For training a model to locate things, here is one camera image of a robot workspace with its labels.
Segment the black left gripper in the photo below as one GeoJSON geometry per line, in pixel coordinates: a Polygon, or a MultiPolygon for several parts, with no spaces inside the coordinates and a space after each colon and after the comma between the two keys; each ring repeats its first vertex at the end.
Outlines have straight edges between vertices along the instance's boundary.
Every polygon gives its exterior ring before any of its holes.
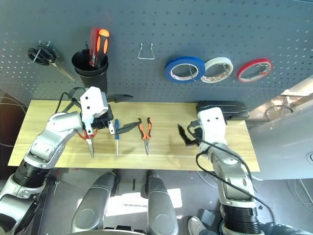
{"type": "MultiPolygon", "coordinates": [[[[114,102],[114,103],[118,103],[118,102],[125,102],[129,99],[132,99],[133,96],[132,95],[128,95],[128,94],[111,94],[111,95],[107,95],[107,102],[114,102]]],[[[111,107],[109,105],[109,109],[107,112],[105,112],[104,114],[102,114],[99,117],[95,117],[93,119],[93,123],[92,123],[92,128],[93,129],[105,129],[109,127],[109,121],[113,120],[113,113],[111,110],[111,107]]],[[[116,129],[116,134],[123,134],[126,132],[129,132],[131,130],[133,130],[134,128],[138,127],[140,124],[142,123],[141,119],[139,119],[137,122],[131,122],[128,124],[123,125],[122,127],[116,129]]]]}

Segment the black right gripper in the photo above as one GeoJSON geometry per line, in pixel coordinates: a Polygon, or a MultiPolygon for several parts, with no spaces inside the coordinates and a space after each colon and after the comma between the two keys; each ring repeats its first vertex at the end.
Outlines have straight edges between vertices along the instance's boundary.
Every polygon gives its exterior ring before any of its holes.
{"type": "MultiPolygon", "coordinates": [[[[184,143],[186,146],[193,146],[193,145],[200,145],[200,141],[198,141],[196,138],[194,140],[191,140],[187,137],[184,128],[178,124],[178,130],[179,130],[179,135],[181,136],[181,138],[183,139],[184,143]]],[[[194,129],[194,134],[196,137],[202,139],[202,128],[201,127],[197,127],[194,129]]]]}

